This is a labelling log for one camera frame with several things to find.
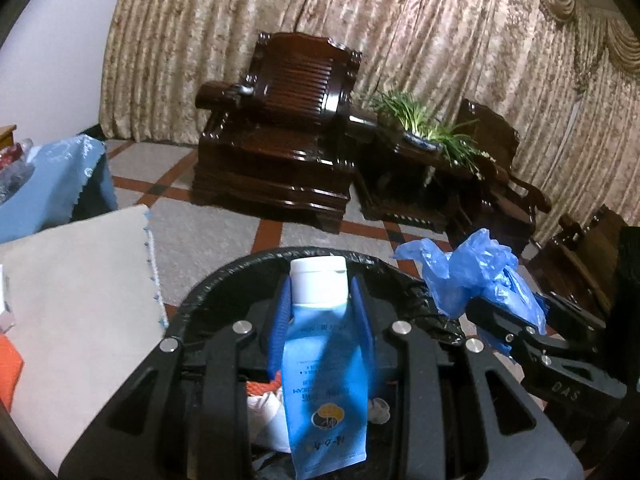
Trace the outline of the blue plastic bag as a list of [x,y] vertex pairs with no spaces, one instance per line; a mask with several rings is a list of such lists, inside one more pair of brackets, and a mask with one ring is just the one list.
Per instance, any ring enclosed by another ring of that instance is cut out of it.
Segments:
[[546,332],[546,314],[518,273],[518,258],[486,229],[452,252],[443,252],[428,238],[412,240],[399,245],[394,258],[420,263],[436,308],[450,318],[464,315],[469,301],[480,297],[533,324],[541,335]]

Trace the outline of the blue white tube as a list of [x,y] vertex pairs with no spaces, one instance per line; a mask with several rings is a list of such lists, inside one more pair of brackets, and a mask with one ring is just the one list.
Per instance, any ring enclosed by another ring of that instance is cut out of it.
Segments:
[[367,458],[368,376],[352,322],[345,258],[296,259],[290,278],[283,401],[295,475],[312,479]]

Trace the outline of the white tissue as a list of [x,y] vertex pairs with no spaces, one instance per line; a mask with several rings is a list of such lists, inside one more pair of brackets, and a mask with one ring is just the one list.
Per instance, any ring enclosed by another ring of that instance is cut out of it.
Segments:
[[291,452],[282,389],[247,398],[250,443],[281,453]]

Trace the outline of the orange knitted cloth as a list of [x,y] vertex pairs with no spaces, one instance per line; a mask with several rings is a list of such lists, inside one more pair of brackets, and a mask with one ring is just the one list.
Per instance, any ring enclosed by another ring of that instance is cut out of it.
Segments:
[[0,398],[11,411],[14,392],[24,365],[23,358],[6,335],[0,336]]

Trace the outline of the black lined trash bin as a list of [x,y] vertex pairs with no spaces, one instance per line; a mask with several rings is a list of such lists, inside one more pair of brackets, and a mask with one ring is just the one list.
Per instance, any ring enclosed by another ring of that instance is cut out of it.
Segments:
[[292,247],[210,274],[183,344],[199,471],[217,479],[442,479],[460,325],[358,252]]

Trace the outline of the dark wooden side table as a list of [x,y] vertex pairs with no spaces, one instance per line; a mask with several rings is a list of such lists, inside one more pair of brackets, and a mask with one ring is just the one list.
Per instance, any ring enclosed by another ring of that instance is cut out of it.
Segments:
[[451,165],[439,148],[376,127],[358,141],[355,188],[364,218],[445,232],[459,198],[480,187],[471,170]]

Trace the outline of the beige table cloth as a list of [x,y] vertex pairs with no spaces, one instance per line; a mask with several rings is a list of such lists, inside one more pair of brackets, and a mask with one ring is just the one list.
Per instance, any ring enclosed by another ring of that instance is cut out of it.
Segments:
[[9,338],[24,360],[11,416],[52,472],[167,326],[138,205],[3,244]]

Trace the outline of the green potted plant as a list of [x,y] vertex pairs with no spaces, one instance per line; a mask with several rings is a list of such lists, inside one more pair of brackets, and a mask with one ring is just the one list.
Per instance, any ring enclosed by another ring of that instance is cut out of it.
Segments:
[[451,167],[466,168],[481,179],[477,161],[484,158],[496,162],[471,136],[470,128],[476,125],[476,119],[442,122],[426,104],[397,89],[379,91],[370,99],[370,105],[381,126],[399,131],[417,148],[430,148]]

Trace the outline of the blue table cloth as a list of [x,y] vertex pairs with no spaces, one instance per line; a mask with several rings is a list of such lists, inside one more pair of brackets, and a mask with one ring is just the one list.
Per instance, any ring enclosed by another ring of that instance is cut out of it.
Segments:
[[38,146],[28,178],[1,204],[1,240],[106,214],[117,208],[106,146],[82,134]]

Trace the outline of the brown patterned curtain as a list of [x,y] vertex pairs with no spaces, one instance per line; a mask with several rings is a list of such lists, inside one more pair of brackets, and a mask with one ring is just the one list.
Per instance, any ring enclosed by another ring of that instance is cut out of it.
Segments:
[[260,32],[326,36],[362,53],[356,97],[397,88],[442,118],[462,99],[518,130],[516,174],[551,211],[639,221],[639,40],[587,0],[118,0],[99,122],[110,138],[195,143],[196,90],[247,70]]

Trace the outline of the clear bag of fruit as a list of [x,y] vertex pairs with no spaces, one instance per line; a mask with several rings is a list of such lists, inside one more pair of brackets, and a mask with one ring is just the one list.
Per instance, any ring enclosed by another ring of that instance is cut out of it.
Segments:
[[0,204],[9,200],[32,176],[35,166],[29,159],[34,144],[25,139],[1,150]]

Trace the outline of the wooden cabinet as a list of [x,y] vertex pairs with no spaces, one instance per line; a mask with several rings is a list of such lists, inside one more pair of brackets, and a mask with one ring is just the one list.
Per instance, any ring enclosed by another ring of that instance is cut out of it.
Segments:
[[0,127],[0,151],[9,148],[14,144],[14,131],[16,125],[8,125]]

